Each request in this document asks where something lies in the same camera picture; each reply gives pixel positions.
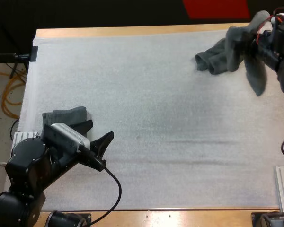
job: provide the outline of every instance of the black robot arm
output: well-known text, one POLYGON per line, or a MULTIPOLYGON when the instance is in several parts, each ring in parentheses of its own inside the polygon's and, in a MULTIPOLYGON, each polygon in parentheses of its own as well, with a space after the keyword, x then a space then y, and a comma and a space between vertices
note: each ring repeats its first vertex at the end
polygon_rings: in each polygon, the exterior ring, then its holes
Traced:
MULTIPOLYGON (((73 126, 84 134, 92 121, 73 126)), ((45 201, 44 189, 77 163, 102 171, 102 156, 114 138, 109 132, 90 142, 63 124, 45 125, 42 137, 19 142, 6 164, 11 182, 8 192, 0 194, 0 227, 31 227, 40 215, 45 201)))

